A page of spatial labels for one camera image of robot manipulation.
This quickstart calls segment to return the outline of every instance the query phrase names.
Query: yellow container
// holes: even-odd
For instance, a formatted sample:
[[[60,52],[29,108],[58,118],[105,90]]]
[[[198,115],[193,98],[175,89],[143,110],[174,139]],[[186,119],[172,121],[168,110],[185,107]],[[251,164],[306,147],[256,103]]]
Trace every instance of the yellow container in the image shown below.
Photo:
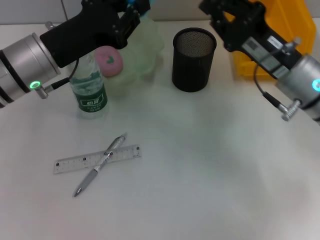
[[[260,2],[266,7],[265,20],[270,28],[287,42],[300,37],[302,43],[297,50],[303,55],[311,54],[317,29],[304,0],[260,0]],[[232,54],[237,74],[252,79],[256,63],[240,51]],[[257,75],[269,76],[262,68],[258,69]]]

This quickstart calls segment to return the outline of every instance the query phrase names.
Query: ruler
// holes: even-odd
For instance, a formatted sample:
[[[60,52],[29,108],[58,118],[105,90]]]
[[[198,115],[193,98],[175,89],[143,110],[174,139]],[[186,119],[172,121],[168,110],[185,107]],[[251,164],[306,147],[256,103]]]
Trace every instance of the ruler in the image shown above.
[[[94,152],[81,156],[74,156],[55,161],[54,174],[61,174],[73,172],[86,168],[93,168],[97,166],[97,162],[105,154],[104,151]],[[142,157],[141,148],[138,144],[131,146],[124,146],[112,151],[112,158],[108,160],[107,164],[118,162],[121,160],[136,159]]]

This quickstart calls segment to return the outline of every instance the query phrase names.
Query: plastic bottle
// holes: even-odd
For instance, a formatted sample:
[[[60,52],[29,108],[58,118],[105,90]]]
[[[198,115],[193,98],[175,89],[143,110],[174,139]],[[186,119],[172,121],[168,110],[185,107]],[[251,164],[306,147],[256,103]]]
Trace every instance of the plastic bottle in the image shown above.
[[[68,66],[70,72],[76,62]],[[96,119],[107,112],[107,94],[100,69],[93,53],[79,59],[77,70],[70,79],[70,86],[79,106],[79,115],[85,119]]]

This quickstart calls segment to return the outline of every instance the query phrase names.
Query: white tabletop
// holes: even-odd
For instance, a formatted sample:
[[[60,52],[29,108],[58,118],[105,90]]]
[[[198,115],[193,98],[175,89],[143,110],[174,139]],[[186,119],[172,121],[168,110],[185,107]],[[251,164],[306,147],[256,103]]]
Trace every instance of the white tabletop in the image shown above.
[[[284,122],[251,81],[235,80],[218,37],[208,86],[179,91],[175,34],[215,33],[207,21],[158,26],[165,49],[154,77],[109,86],[107,117],[77,119],[69,85],[0,111],[1,239],[319,240],[320,127],[302,111]],[[0,26],[0,49],[45,30]],[[125,131],[143,157],[108,165],[73,198],[89,170],[53,175],[54,162],[101,151]]]

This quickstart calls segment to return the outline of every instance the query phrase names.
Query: green indicator light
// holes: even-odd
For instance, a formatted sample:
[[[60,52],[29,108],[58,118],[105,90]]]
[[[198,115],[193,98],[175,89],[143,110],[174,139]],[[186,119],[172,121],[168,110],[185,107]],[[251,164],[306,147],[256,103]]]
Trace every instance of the green indicator light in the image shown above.
[[[34,81],[30,84],[30,88],[31,89],[36,89],[37,87],[39,87],[41,85],[41,82],[39,81]]]

